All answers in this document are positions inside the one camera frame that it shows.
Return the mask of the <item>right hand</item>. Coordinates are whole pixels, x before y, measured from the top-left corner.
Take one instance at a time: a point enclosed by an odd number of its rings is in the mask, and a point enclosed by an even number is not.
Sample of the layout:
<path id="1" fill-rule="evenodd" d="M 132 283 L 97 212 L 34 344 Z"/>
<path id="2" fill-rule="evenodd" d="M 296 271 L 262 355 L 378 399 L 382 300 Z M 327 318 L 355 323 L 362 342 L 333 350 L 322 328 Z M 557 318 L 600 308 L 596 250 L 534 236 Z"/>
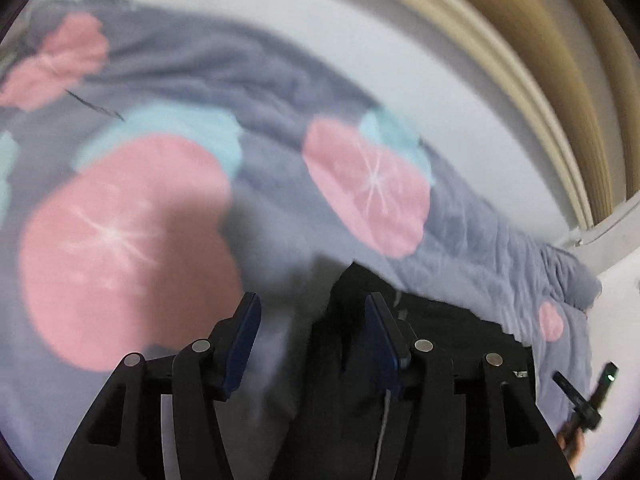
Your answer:
<path id="1" fill-rule="evenodd" d="M 556 434 L 556 442 L 569 462 L 577 462 L 585 449 L 584 430 L 568 420 Z"/>

